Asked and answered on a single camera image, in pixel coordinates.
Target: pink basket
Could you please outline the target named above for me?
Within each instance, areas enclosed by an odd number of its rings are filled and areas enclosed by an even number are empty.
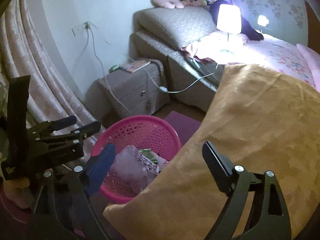
[[[117,154],[127,145],[134,145],[137,149],[150,148],[167,161],[172,160],[181,148],[175,129],[168,122],[149,115],[131,116],[110,126],[94,145],[91,155],[99,155],[108,143],[115,145]],[[110,201],[119,204],[125,204],[136,196],[116,173],[108,173],[100,191]]]

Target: brown blanket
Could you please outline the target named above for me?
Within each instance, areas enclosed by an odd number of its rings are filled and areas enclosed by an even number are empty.
[[[303,81],[256,65],[226,66],[199,130],[142,193],[104,216],[128,240],[203,240],[226,201],[202,158],[209,140],[248,171],[274,171],[295,237],[320,201],[319,111],[320,94]],[[236,235],[249,211],[246,205]]]

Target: wooden floor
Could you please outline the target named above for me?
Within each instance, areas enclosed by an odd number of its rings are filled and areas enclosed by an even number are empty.
[[[205,116],[205,112],[200,110],[199,108],[195,106],[185,105],[184,103],[181,103],[173,99],[171,99],[170,104],[160,108],[157,112],[153,114],[153,116],[157,116],[161,119],[164,119],[168,114],[171,113],[171,111],[176,111],[199,122],[202,122]]]

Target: curtain fold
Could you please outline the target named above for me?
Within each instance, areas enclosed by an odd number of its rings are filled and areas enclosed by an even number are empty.
[[[70,90],[41,45],[26,0],[12,0],[2,15],[0,49],[9,78],[31,75],[28,109],[37,122],[75,115],[78,119],[75,126],[56,133],[63,134],[96,121]],[[8,83],[5,76],[0,76],[2,82]],[[90,157],[93,145],[104,130],[102,127],[100,133],[84,141],[84,161]]]

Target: white lampshade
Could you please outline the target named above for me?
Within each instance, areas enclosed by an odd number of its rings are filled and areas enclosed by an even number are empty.
[[[231,4],[220,5],[217,29],[226,33],[240,33],[242,29],[240,8]]]
[[[266,27],[269,24],[269,20],[264,15],[259,15],[258,17],[258,24],[260,26]]]

